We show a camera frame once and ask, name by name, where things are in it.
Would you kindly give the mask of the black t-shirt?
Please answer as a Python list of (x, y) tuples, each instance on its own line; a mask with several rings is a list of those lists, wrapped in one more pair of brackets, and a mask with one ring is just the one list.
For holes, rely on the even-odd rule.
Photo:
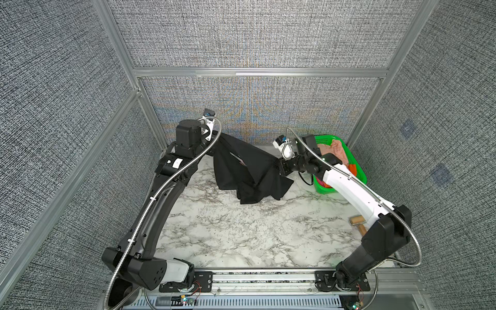
[(281, 200), (294, 183), (280, 174), (276, 156), (227, 134), (214, 146), (213, 160), (218, 188), (235, 191), (241, 204)]

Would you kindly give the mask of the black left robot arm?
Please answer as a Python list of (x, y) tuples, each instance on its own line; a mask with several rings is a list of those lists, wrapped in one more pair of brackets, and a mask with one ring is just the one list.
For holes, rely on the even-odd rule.
[(176, 283), (189, 288), (194, 266), (181, 259), (156, 258), (156, 246), (170, 212), (198, 169), (199, 161), (213, 148), (221, 135), (220, 120), (206, 115), (198, 120), (182, 120), (176, 139), (166, 149), (155, 170), (155, 181), (140, 214), (116, 247), (108, 247), (103, 262), (112, 271), (109, 283), (121, 279), (133, 287), (148, 290)]

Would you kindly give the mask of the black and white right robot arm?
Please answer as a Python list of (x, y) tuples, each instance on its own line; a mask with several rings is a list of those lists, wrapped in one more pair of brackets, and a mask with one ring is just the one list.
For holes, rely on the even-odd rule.
[(366, 233), (357, 249), (336, 267), (333, 279), (337, 288), (349, 289), (359, 277), (390, 260), (394, 252), (412, 239), (412, 213), (404, 205), (395, 206), (380, 197), (351, 172), (346, 153), (336, 155), (318, 144), (313, 135), (291, 140), (281, 135), (273, 142), (280, 154), (280, 172), (307, 172), (341, 194), (364, 218)]

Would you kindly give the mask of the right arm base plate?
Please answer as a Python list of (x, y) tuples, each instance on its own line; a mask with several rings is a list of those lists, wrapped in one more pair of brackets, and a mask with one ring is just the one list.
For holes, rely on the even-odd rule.
[(359, 292), (371, 291), (370, 282), (365, 274), (351, 280), (342, 271), (315, 271), (315, 287), (320, 292)]

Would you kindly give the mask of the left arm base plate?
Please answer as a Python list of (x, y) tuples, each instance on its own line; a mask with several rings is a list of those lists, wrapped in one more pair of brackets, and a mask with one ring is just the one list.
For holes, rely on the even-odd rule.
[(193, 294), (195, 291), (210, 293), (213, 286), (213, 272), (195, 271), (188, 275), (184, 282), (168, 282), (159, 286), (160, 293)]

